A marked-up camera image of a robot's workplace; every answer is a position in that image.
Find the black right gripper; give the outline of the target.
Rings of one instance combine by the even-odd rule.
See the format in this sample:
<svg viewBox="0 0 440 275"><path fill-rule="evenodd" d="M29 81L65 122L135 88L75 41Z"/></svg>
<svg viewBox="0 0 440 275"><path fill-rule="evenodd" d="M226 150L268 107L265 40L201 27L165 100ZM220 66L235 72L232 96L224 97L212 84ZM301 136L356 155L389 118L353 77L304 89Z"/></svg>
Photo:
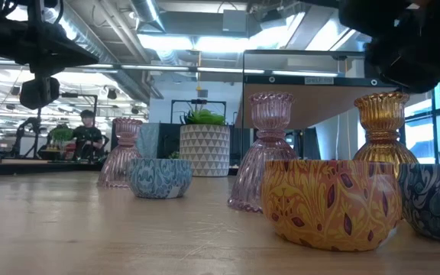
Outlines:
<svg viewBox="0 0 440 275"><path fill-rule="evenodd" d="M412 93L424 93L440 82L424 45L422 19L403 0L341 0L340 22L371 37L364 61L382 82Z"/></svg>

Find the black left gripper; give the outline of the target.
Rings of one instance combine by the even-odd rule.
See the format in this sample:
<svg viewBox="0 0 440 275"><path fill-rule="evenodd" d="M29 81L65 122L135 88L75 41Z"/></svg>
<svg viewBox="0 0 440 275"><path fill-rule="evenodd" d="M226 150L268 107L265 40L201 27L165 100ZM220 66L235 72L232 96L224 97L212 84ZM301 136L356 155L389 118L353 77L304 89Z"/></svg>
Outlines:
<svg viewBox="0 0 440 275"><path fill-rule="evenodd" d="M53 75L66 67L98 63L98 57L75 42L64 40L60 25L0 21L0 57L28 65L32 73Z"/></svg>

